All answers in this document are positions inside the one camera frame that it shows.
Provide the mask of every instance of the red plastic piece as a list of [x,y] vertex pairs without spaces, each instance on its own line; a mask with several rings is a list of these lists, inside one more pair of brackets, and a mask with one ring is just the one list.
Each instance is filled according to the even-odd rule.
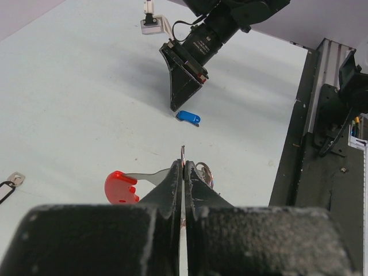
[[134,204],[139,201],[135,194],[137,179],[125,176],[121,171],[111,173],[105,181],[105,194],[111,204]]

